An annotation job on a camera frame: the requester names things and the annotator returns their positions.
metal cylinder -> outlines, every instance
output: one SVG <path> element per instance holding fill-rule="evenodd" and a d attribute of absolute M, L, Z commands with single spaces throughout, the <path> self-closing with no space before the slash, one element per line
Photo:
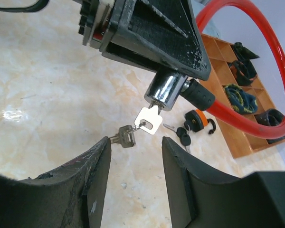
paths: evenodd
<path fill-rule="evenodd" d="M 188 76 L 168 68 L 161 68 L 155 75 L 144 99 L 162 110 L 170 111 L 181 93 Z"/>

red cable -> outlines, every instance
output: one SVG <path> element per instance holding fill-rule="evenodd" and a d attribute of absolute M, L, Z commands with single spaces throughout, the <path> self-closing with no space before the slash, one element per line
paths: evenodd
<path fill-rule="evenodd" d="M 270 49 L 275 57 L 280 70 L 282 81 L 285 88 L 285 54 L 284 51 L 267 19 L 261 11 L 249 0 L 212 0 L 196 17 L 199 32 L 202 33 L 205 26 L 212 16 L 224 6 L 234 6 L 244 11 L 259 27 L 263 33 Z M 216 116 L 218 119 L 260 138 L 276 139 L 285 135 L 285 118 L 282 123 L 275 127 L 268 127 L 257 124 L 230 108 L 223 105 L 217 99 L 207 112 Z"/>

orange and black object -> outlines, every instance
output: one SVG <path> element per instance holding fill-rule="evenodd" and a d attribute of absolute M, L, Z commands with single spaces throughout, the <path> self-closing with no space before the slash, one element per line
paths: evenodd
<path fill-rule="evenodd" d="M 217 128 L 214 120 L 207 119 L 205 114 L 199 109 L 191 110 L 186 113 L 185 119 L 186 121 L 184 125 L 188 131 L 191 130 L 193 132 L 199 132 L 207 127 L 209 123 L 212 124 L 213 128 L 208 132 L 208 134 L 213 134 Z"/>

wooden organizer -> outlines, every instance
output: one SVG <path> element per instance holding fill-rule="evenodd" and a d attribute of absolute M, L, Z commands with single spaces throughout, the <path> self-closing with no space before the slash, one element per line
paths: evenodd
<path fill-rule="evenodd" d="M 209 80 L 200 80 L 200 83 L 212 92 L 220 102 L 232 109 L 223 88 L 230 83 L 238 85 L 228 66 L 228 63 L 237 60 L 231 48 L 232 44 L 207 35 L 202 35 L 202 39 L 212 65 L 212 71 Z M 258 111 L 255 114 L 244 115 L 247 119 L 257 122 L 255 115 L 263 113 L 270 108 L 276 108 L 259 77 L 250 86 L 241 86 L 241 88 L 257 98 Z M 273 144 L 268 144 L 266 139 L 246 134 L 219 119 L 217 121 L 234 158 L 259 152 L 285 142 L 284 139 Z"/>

cable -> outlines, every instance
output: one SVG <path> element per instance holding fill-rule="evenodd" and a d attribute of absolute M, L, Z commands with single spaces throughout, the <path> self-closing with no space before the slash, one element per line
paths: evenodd
<path fill-rule="evenodd" d="M 249 0 L 212 0 L 196 17 L 199 32 L 202 33 L 212 16 L 224 6 L 234 6 L 244 11 L 259 27 L 268 42 L 281 73 L 285 88 L 285 54 L 262 12 Z M 255 123 L 223 105 L 217 99 L 207 110 L 218 119 L 259 138 L 276 139 L 285 135 L 285 117 L 276 127 L 263 126 Z"/>
<path fill-rule="evenodd" d="M 38 0 L 35 4 L 28 7 L 18 7 L 18 8 L 2 8 L 0 7 L 1 12 L 8 13 L 35 13 L 44 9 L 49 3 L 49 0 Z"/>

